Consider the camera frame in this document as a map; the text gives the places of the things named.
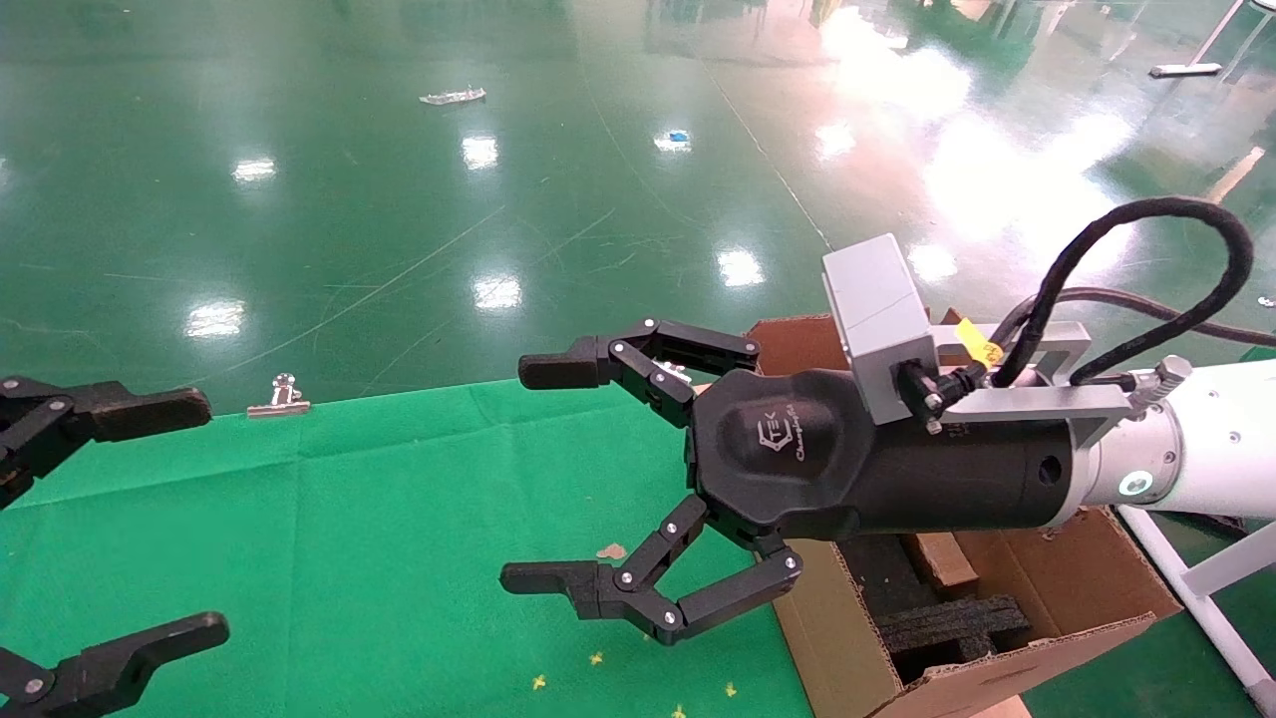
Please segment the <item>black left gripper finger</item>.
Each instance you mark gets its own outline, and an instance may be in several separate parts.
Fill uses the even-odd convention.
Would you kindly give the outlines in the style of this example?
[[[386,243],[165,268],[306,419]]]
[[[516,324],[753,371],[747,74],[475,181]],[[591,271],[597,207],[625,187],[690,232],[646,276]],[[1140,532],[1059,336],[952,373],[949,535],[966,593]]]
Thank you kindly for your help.
[[[202,612],[101,641],[54,668],[4,648],[1,715],[105,717],[122,712],[140,701],[160,667],[227,640],[223,613]]]
[[[3,377],[1,509],[87,444],[117,444],[209,422],[209,400],[197,388],[138,395],[116,381],[56,386]]]

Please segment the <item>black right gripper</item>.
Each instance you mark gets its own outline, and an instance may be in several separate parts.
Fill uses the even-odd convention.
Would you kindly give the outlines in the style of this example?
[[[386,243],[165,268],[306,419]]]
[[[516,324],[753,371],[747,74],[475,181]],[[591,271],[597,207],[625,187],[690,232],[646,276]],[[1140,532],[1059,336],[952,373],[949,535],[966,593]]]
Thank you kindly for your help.
[[[792,590],[803,559],[785,539],[1034,529],[1065,505],[1073,473],[1063,420],[878,426],[849,371],[767,377],[760,342],[643,319],[582,335],[564,353],[523,355],[528,390],[616,385],[690,436],[690,487],[620,566],[508,562],[510,594],[561,594],[582,621],[627,621],[671,647]],[[675,365],[721,377],[697,397]],[[706,525],[743,539],[757,562],[680,599],[657,583]]]

